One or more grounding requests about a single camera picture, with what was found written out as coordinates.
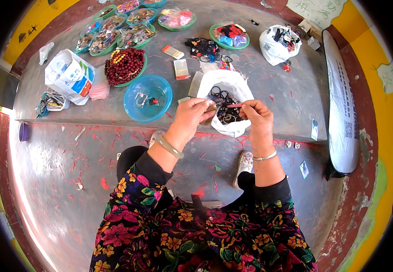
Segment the floral shirt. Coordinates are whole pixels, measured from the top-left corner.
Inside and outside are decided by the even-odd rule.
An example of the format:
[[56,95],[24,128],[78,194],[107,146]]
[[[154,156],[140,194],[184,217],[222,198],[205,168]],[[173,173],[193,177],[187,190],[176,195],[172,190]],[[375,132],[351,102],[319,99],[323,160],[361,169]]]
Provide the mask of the floral shirt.
[[232,271],[317,271],[286,178],[256,189],[253,207],[224,210],[161,204],[171,177],[146,153],[119,177],[90,271],[210,271],[214,256]]

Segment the purple bowl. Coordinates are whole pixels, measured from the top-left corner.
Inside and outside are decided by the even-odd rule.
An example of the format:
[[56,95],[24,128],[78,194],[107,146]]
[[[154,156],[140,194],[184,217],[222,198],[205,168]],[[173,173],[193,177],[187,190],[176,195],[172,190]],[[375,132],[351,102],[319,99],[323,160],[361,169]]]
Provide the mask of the purple bowl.
[[20,141],[21,142],[27,141],[28,133],[29,133],[29,127],[27,126],[27,124],[25,122],[21,122],[21,125],[20,125]]

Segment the white shoe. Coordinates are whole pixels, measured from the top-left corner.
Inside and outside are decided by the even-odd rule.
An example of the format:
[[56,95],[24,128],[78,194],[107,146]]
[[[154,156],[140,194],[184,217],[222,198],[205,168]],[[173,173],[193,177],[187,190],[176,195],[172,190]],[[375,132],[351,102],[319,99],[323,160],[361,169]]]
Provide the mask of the white shoe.
[[254,162],[252,160],[252,152],[243,151],[242,154],[240,154],[239,169],[237,170],[236,177],[234,178],[234,181],[232,183],[232,186],[234,188],[240,189],[239,184],[237,183],[237,177],[240,175],[240,173],[242,173],[243,171],[251,173],[253,166]]
[[149,140],[149,148],[151,148],[151,146],[157,141],[157,138],[159,136],[162,136],[163,134],[165,134],[165,132],[163,130],[156,130],[152,135],[151,135],[151,139]]

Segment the silver bracelet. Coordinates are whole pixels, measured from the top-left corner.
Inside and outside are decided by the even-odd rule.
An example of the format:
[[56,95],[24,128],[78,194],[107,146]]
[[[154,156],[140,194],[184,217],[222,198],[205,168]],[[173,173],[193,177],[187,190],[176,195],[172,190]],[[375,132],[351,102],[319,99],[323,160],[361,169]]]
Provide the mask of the silver bracelet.
[[270,154],[270,155],[267,156],[267,157],[263,157],[263,158],[252,157],[252,160],[262,161],[262,160],[267,160],[267,159],[273,158],[273,157],[275,157],[275,156],[276,156],[276,150],[275,150],[274,153]]
[[163,146],[164,149],[169,151],[172,155],[176,156],[177,158],[179,159],[184,158],[183,152],[178,151],[175,147],[169,144],[168,141],[165,140],[162,136],[159,136],[157,138],[157,142],[159,142],[159,144]]

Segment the pink comb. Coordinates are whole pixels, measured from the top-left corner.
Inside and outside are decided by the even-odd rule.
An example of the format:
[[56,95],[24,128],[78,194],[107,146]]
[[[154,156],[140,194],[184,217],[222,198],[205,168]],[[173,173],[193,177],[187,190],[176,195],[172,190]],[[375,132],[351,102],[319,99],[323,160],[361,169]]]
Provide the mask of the pink comb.
[[242,105],[243,105],[243,103],[238,103],[238,104],[228,105],[226,107],[241,107]]

